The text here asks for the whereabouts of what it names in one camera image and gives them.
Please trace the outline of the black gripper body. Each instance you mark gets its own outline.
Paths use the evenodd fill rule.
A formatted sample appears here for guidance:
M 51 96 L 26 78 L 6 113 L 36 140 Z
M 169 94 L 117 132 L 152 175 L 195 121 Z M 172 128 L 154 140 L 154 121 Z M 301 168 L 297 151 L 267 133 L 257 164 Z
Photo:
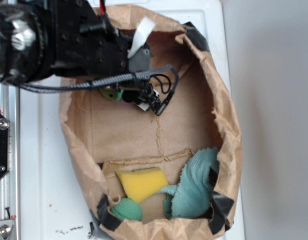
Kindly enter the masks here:
M 160 95 L 149 82 L 150 78 L 138 75 L 150 69 L 151 52 L 147 43 L 132 58 L 128 59 L 128 51 L 132 46 L 134 34 L 123 34 L 111 25 L 105 14 L 99 17 L 98 22 L 82 24 L 80 33 L 87 37 L 88 43 L 95 39 L 102 49 L 97 59 L 101 66 L 91 69 L 91 73 L 97 79 L 104 76 L 119 78 L 123 74 L 132 75 L 130 80 L 115 80 L 113 83 L 103 84 L 100 89 L 123 90 L 121 100 L 134 103 L 143 111 L 157 112 L 161 108 Z

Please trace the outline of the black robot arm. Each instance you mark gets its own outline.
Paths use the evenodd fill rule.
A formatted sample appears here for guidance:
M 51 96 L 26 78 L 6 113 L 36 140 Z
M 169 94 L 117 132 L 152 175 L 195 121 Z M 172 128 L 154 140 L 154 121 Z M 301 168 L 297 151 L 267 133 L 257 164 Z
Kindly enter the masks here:
M 157 112 L 148 46 L 133 62 L 132 38 L 100 8 L 96 14 L 86 0 L 0 0 L 0 84 L 38 93 L 108 88 Z

